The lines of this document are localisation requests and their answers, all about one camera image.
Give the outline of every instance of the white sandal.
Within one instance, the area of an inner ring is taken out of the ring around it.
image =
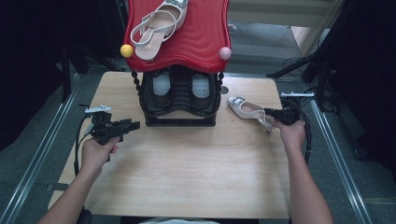
[[[131,32],[135,54],[143,60],[153,60],[160,50],[162,42],[168,40],[186,19],[188,0],[165,0],[157,9],[142,19]],[[134,35],[140,31],[141,38],[134,41]]]
[[[268,133],[274,129],[273,118],[265,115],[263,107],[255,105],[240,96],[228,98],[228,104],[239,118],[256,119]]]

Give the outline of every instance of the human hand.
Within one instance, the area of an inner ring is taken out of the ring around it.
[[[116,153],[120,138],[111,138],[105,145],[100,145],[94,138],[84,142],[81,155],[81,172],[99,176],[110,153]]]
[[[286,150],[299,151],[305,140],[305,123],[297,120],[291,125],[285,125],[280,120],[274,120],[274,127],[280,130],[280,138],[285,145]]]

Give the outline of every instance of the table surface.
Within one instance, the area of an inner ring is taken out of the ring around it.
[[[289,218],[289,172],[279,130],[266,133],[257,120],[240,119],[227,104],[230,96],[240,95],[280,108],[276,84],[267,78],[225,77],[223,86],[229,92],[221,96],[216,126],[147,127],[131,74],[105,73],[92,106],[109,105],[112,121],[140,120],[141,128],[124,135],[93,185],[86,209],[112,216]],[[74,179],[73,162],[74,149],[59,183]],[[49,207],[62,193],[54,191]]]

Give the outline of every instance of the forearm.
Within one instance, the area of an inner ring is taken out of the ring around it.
[[[293,223],[333,223],[332,213],[315,184],[300,150],[287,150]]]
[[[38,223],[75,224],[95,179],[95,175],[80,172]]]

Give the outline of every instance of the wrist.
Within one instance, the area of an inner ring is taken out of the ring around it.
[[[82,166],[81,170],[78,172],[78,175],[84,177],[85,179],[91,179],[94,181],[96,180],[96,178],[99,176],[100,173],[101,173],[100,170],[99,171],[90,170]]]
[[[289,159],[301,158],[303,156],[303,152],[301,151],[300,147],[285,146],[285,151]]]

